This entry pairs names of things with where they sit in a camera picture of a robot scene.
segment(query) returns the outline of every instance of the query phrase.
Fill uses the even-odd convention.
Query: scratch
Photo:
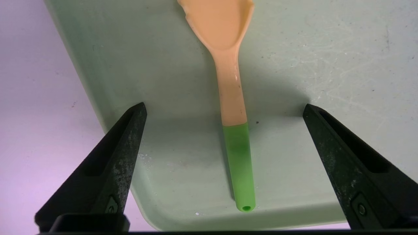
[[[365,105],[359,104],[357,102],[353,102],[353,101],[346,100],[344,98],[341,98],[340,96],[329,95],[329,94],[326,94],[326,95],[329,96],[329,97],[331,97],[331,98],[335,98],[337,100],[340,100],[340,101],[342,101],[344,103],[347,103],[348,105],[352,105],[352,106],[358,107],[358,108],[362,109],[363,111],[365,111],[366,113],[368,113],[370,115],[373,115],[375,117],[381,117],[375,111],[373,111],[372,109],[370,109],[369,107],[367,107]]]
[[[383,124],[386,122],[387,118],[384,118],[376,128],[376,133],[382,128]]]
[[[387,25],[386,25],[386,36],[385,36],[385,38],[386,38],[386,44],[387,44],[386,49],[387,49],[388,52],[390,52],[389,29],[387,28]]]
[[[308,16],[307,15],[305,16],[305,24],[309,27],[312,27],[312,25],[310,25],[309,22],[308,22]]]
[[[350,68],[350,69],[348,69],[348,70],[343,71],[343,72],[340,74],[340,77],[343,77],[343,76],[345,76],[346,74],[348,74],[348,73],[350,73],[350,72],[352,72],[352,71],[354,71],[354,70],[359,70],[359,69],[364,68],[364,67],[369,66],[369,65],[375,65],[375,62],[376,62],[376,60],[378,60],[378,59],[372,59],[372,60],[369,60],[369,61],[368,61],[368,62],[366,62],[366,63],[362,63],[362,64],[359,64],[359,65],[357,65],[357,66],[353,66],[352,68]]]

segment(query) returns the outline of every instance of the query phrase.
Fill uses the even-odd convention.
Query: plastic tray
[[[177,2],[46,4],[105,131],[145,102],[131,190],[159,230],[343,222],[301,117],[308,102],[418,179],[414,1],[255,1],[239,59],[256,185],[251,213],[231,196],[213,60]]]

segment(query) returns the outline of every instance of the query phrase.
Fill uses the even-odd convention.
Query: spatula
[[[255,207],[247,114],[238,51],[251,20],[252,0],[178,0],[186,20],[215,61],[229,171],[238,210]]]

